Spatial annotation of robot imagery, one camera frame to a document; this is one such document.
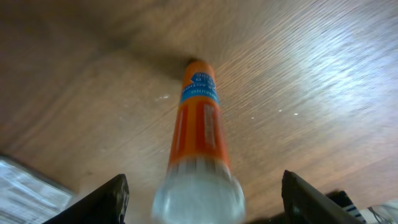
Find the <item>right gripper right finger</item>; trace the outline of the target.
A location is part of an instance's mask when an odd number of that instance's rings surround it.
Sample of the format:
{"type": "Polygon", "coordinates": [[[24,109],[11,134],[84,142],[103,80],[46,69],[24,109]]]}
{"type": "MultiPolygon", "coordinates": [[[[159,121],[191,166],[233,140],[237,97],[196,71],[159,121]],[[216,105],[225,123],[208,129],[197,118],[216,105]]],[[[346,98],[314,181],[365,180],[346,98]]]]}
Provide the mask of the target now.
{"type": "Polygon", "coordinates": [[[282,198],[285,221],[296,223],[294,210],[297,209],[309,223],[362,224],[360,220],[344,211],[339,205],[319,192],[296,173],[284,171],[282,198]]]}

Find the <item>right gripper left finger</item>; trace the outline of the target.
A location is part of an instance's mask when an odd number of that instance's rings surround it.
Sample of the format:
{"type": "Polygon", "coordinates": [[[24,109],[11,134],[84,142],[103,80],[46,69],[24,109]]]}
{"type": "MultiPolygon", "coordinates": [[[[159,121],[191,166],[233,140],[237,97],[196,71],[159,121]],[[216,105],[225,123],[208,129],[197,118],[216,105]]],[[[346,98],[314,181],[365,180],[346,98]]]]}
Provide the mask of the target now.
{"type": "Polygon", "coordinates": [[[44,224],[124,224],[129,186],[118,174],[44,224]]]}

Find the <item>orange tube white cap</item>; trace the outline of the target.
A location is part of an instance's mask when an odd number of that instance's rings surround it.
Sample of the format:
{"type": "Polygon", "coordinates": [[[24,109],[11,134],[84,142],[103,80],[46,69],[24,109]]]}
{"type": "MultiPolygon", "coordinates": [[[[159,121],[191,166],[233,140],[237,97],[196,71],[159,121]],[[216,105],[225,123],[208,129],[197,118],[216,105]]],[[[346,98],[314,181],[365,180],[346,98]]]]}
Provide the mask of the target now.
{"type": "Polygon", "coordinates": [[[167,175],[152,206],[153,223],[241,223],[246,214],[231,175],[215,73],[191,60],[183,76],[167,175]]]}

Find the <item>dark bottle white cap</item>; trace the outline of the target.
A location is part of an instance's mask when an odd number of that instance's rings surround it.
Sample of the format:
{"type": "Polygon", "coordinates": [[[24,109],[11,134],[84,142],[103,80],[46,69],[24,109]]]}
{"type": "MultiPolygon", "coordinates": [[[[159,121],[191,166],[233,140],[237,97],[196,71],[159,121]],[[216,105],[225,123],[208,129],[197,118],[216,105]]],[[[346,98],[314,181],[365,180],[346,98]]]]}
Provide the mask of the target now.
{"type": "Polygon", "coordinates": [[[350,215],[357,218],[362,223],[367,224],[365,218],[362,216],[360,211],[357,209],[355,204],[351,201],[351,199],[348,197],[344,190],[336,190],[328,193],[326,196],[334,201],[337,205],[339,205],[343,210],[348,212],[350,215]]]}

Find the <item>white spray bottle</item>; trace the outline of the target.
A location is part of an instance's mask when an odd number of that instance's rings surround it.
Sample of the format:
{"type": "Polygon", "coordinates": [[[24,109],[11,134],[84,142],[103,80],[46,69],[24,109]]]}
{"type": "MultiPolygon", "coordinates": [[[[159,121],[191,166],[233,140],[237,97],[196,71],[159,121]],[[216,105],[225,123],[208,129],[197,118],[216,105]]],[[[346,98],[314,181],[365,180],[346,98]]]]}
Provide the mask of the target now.
{"type": "Polygon", "coordinates": [[[360,210],[367,224],[397,224],[397,199],[360,210]]]}

